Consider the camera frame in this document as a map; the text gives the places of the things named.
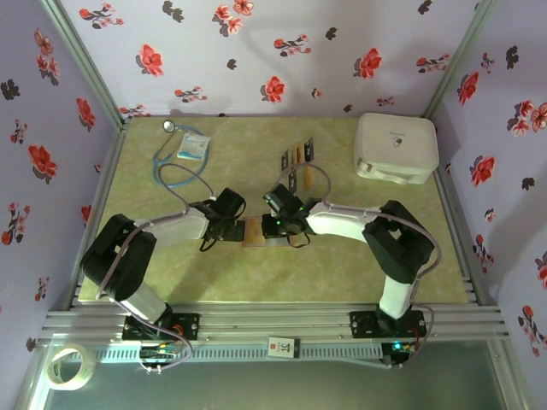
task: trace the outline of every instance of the white medical case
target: white medical case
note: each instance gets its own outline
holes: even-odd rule
[[[357,175],[397,184],[424,184],[438,167],[435,126],[430,120],[364,114],[356,134]]]

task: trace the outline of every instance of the stethoscope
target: stethoscope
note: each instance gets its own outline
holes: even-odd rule
[[[154,176],[154,180],[156,181],[156,183],[159,184],[159,185],[163,185],[163,184],[162,184],[162,182],[160,181],[160,179],[158,177],[157,168],[160,167],[163,164],[167,164],[171,160],[171,158],[173,157],[173,154],[177,151],[177,149],[175,148],[165,158],[158,159],[158,156],[159,156],[160,152],[162,152],[163,148],[171,140],[171,138],[174,135],[174,132],[177,131],[177,130],[191,131],[191,132],[195,132],[196,134],[203,135],[202,132],[200,132],[198,129],[194,128],[193,126],[176,126],[171,120],[163,121],[163,131],[169,132],[171,135],[163,143],[163,145],[160,147],[160,149],[158,151],[156,151],[154,153],[154,155],[152,156],[152,162],[154,164],[153,167],[152,167],[152,175]],[[199,169],[196,171],[196,175],[200,175],[203,172],[203,169],[205,169],[205,167],[207,166],[207,161],[208,160],[209,160],[209,146],[207,146],[207,149],[205,150],[205,156],[203,158],[202,166],[200,166]],[[187,185],[196,178],[197,177],[195,175],[192,175],[191,177],[189,177],[188,179],[185,179],[184,181],[177,182],[175,184],[166,184],[166,186],[168,188],[174,188],[174,187],[177,187],[177,186]]]

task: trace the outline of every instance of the green tabletop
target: green tabletop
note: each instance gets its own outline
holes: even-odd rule
[[[168,137],[164,118],[136,118],[131,122],[117,164],[101,226],[114,214],[150,219],[181,208],[152,178],[152,156]],[[287,149],[314,139],[315,164],[332,179],[330,201],[355,207],[376,207],[393,199],[401,202],[443,249],[440,266],[421,283],[417,301],[467,302],[456,252],[433,178],[425,184],[398,185],[363,179],[353,169],[356,118],[178,118],[211,137],[209,164],[202,177],[216,193],[225,187],[247,201],[244,216],[269,212],[262,196],[279,176],[280,157]],[[177,132],[167,151],[177,146]],[[200,163],[174,159],[198,169]],[[168,170],[167,180],[184,179],[180,170]],[[318,196],[325,182],[298,195]],[[177,189],[189,201],[208,198],[198,182]],[[145,282],[159,297],[177,302],[376,302],[385,275],[370,249],[355,240],[322,235],[311,237],[301,249],[244,248],[240,243],[217,243],[200,253],[200,242],[189,241],[156,252]],[[85,280],[79,298],[94,299],[97,287]]]

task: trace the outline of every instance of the floral wallpaper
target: floral wallpaper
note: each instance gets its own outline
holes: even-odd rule
[[[477,1],[60,3],[127,118],[424,114]]]
[[[0,22],[0,408],[13,408],[45,315],[63,308],[114,126],[40,2],[7,2]]]
[[[545,14],[541,0],[500,2],[433,116],[442,178],[537,408],[547,406],[547,84],[536,79],[547,60],[533,39],[547,36]]]

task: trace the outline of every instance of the tape roll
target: tape roll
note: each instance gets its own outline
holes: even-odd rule
[[[81,356],[81,365],[78,372],[73,378],[64,380],[61,376],[62,363],[66,360],[67,356],[72,353],[79,353]],[[50,387],[53,390],[77,390],[85,386],[90,381],[93,373],[95,372],[95,355],[88,348],[79,344],[67,344],[62,348],[58,348],[51,355],[49,362],[47,363],[48,379],[50,380]]]

